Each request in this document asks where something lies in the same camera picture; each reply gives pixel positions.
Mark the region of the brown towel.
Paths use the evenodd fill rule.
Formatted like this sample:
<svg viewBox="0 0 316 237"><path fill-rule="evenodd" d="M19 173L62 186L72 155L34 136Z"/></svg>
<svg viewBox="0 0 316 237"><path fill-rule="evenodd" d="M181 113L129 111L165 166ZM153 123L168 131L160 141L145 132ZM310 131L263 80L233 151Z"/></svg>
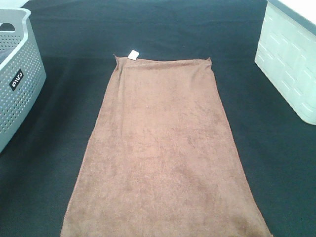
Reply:
<svg viewBox="0 0 316 237"><path fill-rule="evenodd" d="M116 58L63 237L269 237L210 59Z"/></svg>

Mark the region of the black table cloth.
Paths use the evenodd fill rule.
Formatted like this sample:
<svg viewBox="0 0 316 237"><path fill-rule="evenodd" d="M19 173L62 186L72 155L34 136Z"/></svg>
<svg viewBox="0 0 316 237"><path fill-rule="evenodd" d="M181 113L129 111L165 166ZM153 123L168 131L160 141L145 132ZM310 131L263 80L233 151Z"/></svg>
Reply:
<svg viewBox="0 0 316 237"><path fill-rule="evenodd" d="M276 237L316 234L316 128L254 62L264 0L32 0L46 71L0 155L0 234L57 237L115 57L210 58L254 199Z"/></svg>

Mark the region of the white plastic storage bin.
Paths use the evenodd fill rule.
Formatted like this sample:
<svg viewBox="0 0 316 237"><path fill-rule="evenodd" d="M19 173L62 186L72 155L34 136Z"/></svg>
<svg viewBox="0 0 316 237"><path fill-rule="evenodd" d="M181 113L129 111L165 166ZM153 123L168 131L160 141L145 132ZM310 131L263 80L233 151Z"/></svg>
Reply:
<svg viewBox="0 0 316 237"><path fill-rule="evenodd" d="M269 0L255 63L295 113L316 123L316 2Z"/></svg>

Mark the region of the grey perforated laundry basket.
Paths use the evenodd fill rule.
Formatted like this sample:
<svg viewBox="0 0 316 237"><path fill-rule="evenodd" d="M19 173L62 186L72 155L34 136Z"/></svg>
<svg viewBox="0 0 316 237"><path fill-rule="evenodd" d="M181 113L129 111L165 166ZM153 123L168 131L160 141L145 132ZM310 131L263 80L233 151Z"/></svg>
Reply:
<svg viewBox="0 0 316 237"><path fill-rule="evenodd" d="M0 32L0 148L3 150L33 107L46 72L25 8L3 8Z"/></svg>

